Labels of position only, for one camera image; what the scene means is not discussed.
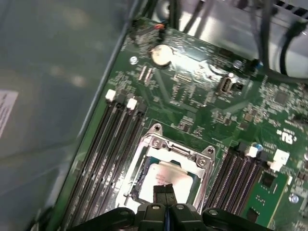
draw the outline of white label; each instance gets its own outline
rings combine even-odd
[[[0,90],[0,138],[8,122],[17,96],[18,92],[16,91]]]
[[[285,132],[277,130],[277,134],[281,136],[281,140],[288,144],[293,144],[297,141],[297,137],[294,134],[290,134],[291,132]]]
[[[289,159],[289,156],[290,156],[289,153],[287,153],[283,150],[277,149],[275,156],[274,156],[274,162],[280,163],[282,165],[286,165],[286,163]]]

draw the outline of capacitor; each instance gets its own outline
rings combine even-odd
[[[258,149],[258,152],[263,151],[263,146],[261,144],[257,143],[255,147]]]
[[[173,50],[171,47],[160,44],[151,50],[151,58],[158,67],[167,67],[173,58]]]
[[[299,198],[298,198],[298,196],[297,196],[296,194],[291,193],[291,194],[289,195],[289,201],[290,201],[292,204],[297,204],[298,201],[299,201]]]

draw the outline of sticker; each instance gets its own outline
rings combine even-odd
[[[277,134],[281,136],[281,140],[283,142],[286,142],[288,144],[293,144],[297,141],[297,137],[295,136],[293,131],[287,129],[283,129],[283,131],[277,130]]]
[[[0,90],[0,138],[17,99],[18,92]]]

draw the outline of gray metal case panel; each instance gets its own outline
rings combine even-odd
[[[0,136],[1,231],[54,204],[134,2],[1,1],[0,91],[18,92]]]

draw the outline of ram slot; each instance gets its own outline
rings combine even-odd
[[[222,182],[222,179],[224,178],[224,176],[229,172],[229,167],[230,167],[230,163],[232,162],[233,160],[233,155],[231,154],[226,154],[224,159],[223,159],[223,162],[222,162],[222,165],[218,171],[218,174],[214,180],[214,183],[212,185],[212,189],[208,195],[208,198],[206,200],[206,203],[205,203],[205,208],[210,208],[213,206],[213,204],[215,203],[215,198],[216,198],[216,194],[218,192],[218,188],[221,186],[221,184],[223,183]]]
[[[91,168],[93,167],[93,164],[97,158],[97,155],[96,153],[93,152],[93,150],[96,149],[101,136],[105,132],[110,116],[112,115],[112,111],[114,110],[114,106],[115,106],[114,101],[107,103],[107,108],[100,120],[98,128],[94,134],[94,138],[91,142],[89,153],[86,156],[85,160],[83,161],[82,164],[83,166],[81,167],[82,170],[80,171],[80,174],[76,180],[74,189],[72,190],[68,205],[65,210],[64,219],[62,221],[64,230],[66,230],[69,226],[69,221],[71,219],[72,213],[76,209],[76,204],[78,204],[79,198],[81,197],[82,194],[82,185],[85,184],[85,181],[87,180],[88,177],[88,172],[91,171]]]
[[[127,113],[124,112],[123,114],[123,105],[118,104],[117,106],[118,106],[118,110],[116,111],[115,116],[113,117],[113,120],[110,121],[109,132],[106,134],[105,137],[101,139],[101,142],[95,151],[98,153],[99,157],[93,168],[91,178],[88,180],[86,184],[81,203],[79,203],[77,210],[75,212],[75,215],[73,217],[72,226],[76,226],[80,224],[80,219],[81,217],[83,217],[85,208],[89,205],[92,194],[95,191],[95,186],[97,184],[97,180],[99,179],[99,174],[101,173],[102,168],[106,164],[105,154],[109,150],[109,148],[113,147],[113,145],[115,144],[114,135],[119,134],[117,133],[117,131],[121,129],[121,127],[123,126],[124,124],[122,123],[123,120],[127,119]]]
[[[261,175],[262,170],[261,170],[261,166],[259,165],[254,165],[253,171],[250,175],[250,178],[245,186],[245,189],[242,193],[242,197],[240,199],[239,204],[237,205],[234,214],[235,215],[240,215],[243,211],[244,206],[247,203],[247,200],[249,198],[249,194],[251,192],[251,189],[253,188],[253,186],[255,185],[255,183],[257,182],[257,179],[259,178],[259,176]]]
[[[98,215],[104,213],[105,210],[106,210],[109,199],[112,196],[114,188],[116,186],[116,183],[117,183],[117,181],[118,181],[118,179],[119,179],[119,177],[122,173],[122,169],[125,166],[125,164],[127,164],[127,159],[129,158],[129,154],[131,153],[130,151],[131,151],[133,145],[136,142],[136,138],[137,138],[137,135],[139,134],[139,130],[140,130],[140,127],[141,127],[141,123],[142,123],[142,119],[143,119],[145,110],[146,110],[146,107],[144,105],[142,105],[140,107],[139,111],[137,112],[137,116],[136,116],[136,119],[135,119],[135,124],[134,124],[133,130],[130,134],[130,137],[128,139],[127,145],[125,146],[123,153],[119,156],[119,160],[117,161],[117,168],[116,168],[115,173],[112,175],[112,178],[110,180],[110,187],[107,189],[106,192],[104,192],[101,195],[102,197],[101,197],[100,201],[98,201],[98,203],[97,203],[97,205],[99,205],[99,206],[96,206],[96,208],[98,208],[98,209],[97,209],[96,212],[92,213],[92,215],[94,215],[94,216],[98,216]]]
[[[242,158],[237,158],[230,173],[230,180],[226,183],[226,192],[224,193],[223,202],[219,205],[219,208],[226,210],[228,202],[236,196],[236,188],[238,188],[238,179],[242,177],[241,171],[243,169],[244,160]]]
[[[111,149],[109,149],[106,153],[106,161],[101,168],[100,173],[97,176],[96,184],[94,185],[94,191],[91,192],[91,199],[86,207],[84,207],[83,216],[80,218],[79,222],[84,222],[90,216],[93,207],[96,205],[97,197],[102,193],[104,186],[107,186],[107,179],[109,178],[110,173],[112,174],[114,171],[114,164],[117,162],[117,158],[121,154],[121,149],[123,147],[123,143],[125,141],[125,137],[128,134],[128,129],[130,127],[131,121],[133,119],[134,108],[127,110],[127,114],[124,115],[122,119],[122,126],[114,135],[115,143]]]
[[[239,196],[239,191],[240,191],[240,187],[244,184],[244,180],[245,180],[245,176],[248,174],[249,172],[249,163],[247,162],[247,160],[242,160],[242,166],[241,168],[239,168],[239,174],[238,177],[236,178],[236,182],[234,183],[234,186],[232,188],[232,191],[230,193],[229,198],[227,199],[227,202],[224,206],[224,210],[227,212],[231,212],[232,208],[234,206],[234,203],[237,199],[237,196]]]
[[[231,179],[237,167],[237,159],[238,157],[236,156],[232,159],[228,171],[226,172],[224,178],[221,180],[220,187],[218,188],[218,195],[213,205],[213,207],[215,208],[220,208],[223,204],[223,201],[229,189],[228,186],[230,185]]]

